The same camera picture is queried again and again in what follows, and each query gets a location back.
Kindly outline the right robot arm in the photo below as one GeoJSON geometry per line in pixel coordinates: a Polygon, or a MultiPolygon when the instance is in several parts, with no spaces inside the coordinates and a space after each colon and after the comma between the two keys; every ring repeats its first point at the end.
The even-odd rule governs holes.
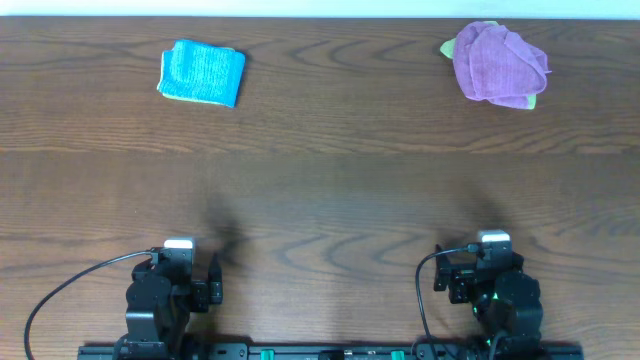
{"type": "Polygon", "coordinates": [[[485,331],[488,359],[535,352],[543,308],[539,281],[523,272],[524,258],[508,240],[436,247],[433,289],[452,304],[469,303],[485,331]]]}

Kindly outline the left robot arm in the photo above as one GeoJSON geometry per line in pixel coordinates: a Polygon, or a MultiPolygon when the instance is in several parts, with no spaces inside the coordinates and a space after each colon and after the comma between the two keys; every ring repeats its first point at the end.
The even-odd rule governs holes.
{"type": "Polygon", "coordinates": [[[186,327],[193,313],[206,313],[223,301],[218,255],[209,262],[207,278],[192,278],[194,250],[157,247],[136,265],[126,291],[127,333],[113,350],[114,359],[180,359],[186,327]]]}

